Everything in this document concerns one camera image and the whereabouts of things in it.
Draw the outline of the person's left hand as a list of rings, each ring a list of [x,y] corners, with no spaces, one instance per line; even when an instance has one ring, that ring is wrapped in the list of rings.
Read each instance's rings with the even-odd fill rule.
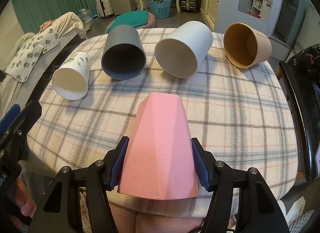
[[[33,218],[37,209],[37,205],[33,201],[32,196],[30,195],[30,193],[25,187],[24,182],[20,178],[16,179],[13,189],[14,189],[14,202],[20,208],[21,214],[24,217]]]

